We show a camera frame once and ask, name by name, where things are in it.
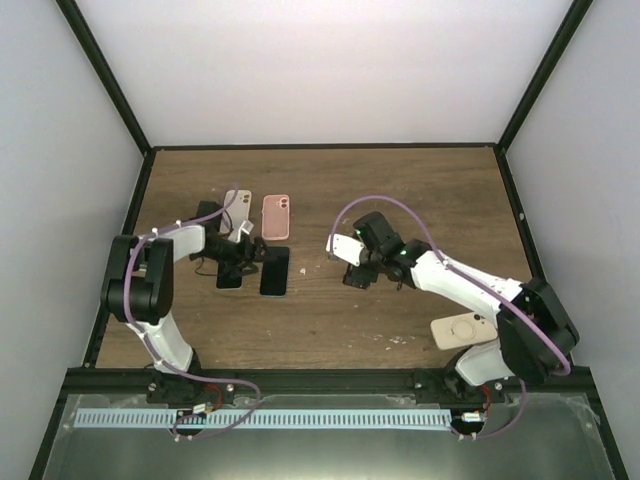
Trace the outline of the black screen smartphone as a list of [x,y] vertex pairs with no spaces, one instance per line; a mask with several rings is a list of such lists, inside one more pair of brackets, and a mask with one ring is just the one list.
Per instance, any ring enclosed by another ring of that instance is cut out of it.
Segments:
[[242,287],[242,272],[234,265],[218,264],[216,288],[219,290],[237,290]]
[[283,297],[287,292],[290,249],[270,247],[262,266],[259,293],[266,297]]

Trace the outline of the pink phone case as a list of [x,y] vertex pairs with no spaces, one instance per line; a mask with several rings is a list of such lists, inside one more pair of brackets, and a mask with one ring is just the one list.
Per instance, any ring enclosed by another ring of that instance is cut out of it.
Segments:
[[262,203],[261,233],[265,240],[280,241],[290,234],[290,199],[286,194],[266,195]]

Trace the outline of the white phone case with ring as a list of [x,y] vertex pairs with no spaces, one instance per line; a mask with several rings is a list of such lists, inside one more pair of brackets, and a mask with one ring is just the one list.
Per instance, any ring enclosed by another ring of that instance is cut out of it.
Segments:
[[240,228],[249,218],[251,200],[250,190],[229,190],[225,193],[223,204],[228,205],[228,208],[221,216],[220,234],[229,234]]

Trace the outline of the beige phone case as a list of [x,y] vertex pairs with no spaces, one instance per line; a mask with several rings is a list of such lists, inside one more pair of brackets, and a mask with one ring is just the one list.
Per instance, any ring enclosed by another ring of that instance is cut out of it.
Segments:
[[435,319],[430,324],[430,330],[439,350],[484,344],[498,338],[496,327],[475,313]]

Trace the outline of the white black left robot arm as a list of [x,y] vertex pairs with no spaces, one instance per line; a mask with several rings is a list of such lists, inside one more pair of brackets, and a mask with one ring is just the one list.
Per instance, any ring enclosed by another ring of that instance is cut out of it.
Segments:
[[253,238],[246,223],[239,239],[220,232],[227,207],[209,202],[215,209],[199,218],[154,228],[144,235],[119,235],[111,244],[101,290],[101,305],[126,324],[144,345],[154,368],[172,375],[170,393],[181,403],[196,402],[204,384],[231,384],[253,390],[246,380],[212,378],[201,372],[195,349],[180,333],[172,305],[174,264],[185,258],[220,261],[227,271],[243,276],[257,271],[257,265],[275,256],[261,237]]

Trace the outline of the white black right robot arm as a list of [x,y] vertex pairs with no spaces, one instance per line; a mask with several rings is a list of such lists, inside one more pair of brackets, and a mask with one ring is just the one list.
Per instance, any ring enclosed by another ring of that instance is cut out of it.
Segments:
[[348,286],[366,289],[385,276],[444,297],[493,326],[495,338],[469,341],[449,363],[444,389],[455,402],[468,402],[480,385],[503,377],[542,385],[571,371],[568,356],[579,334],[544,279],[497,277],[441,253],[431,241],[405,242],[377,211],[357,220],[350,236],[331,233],[326,250],[347,263]]

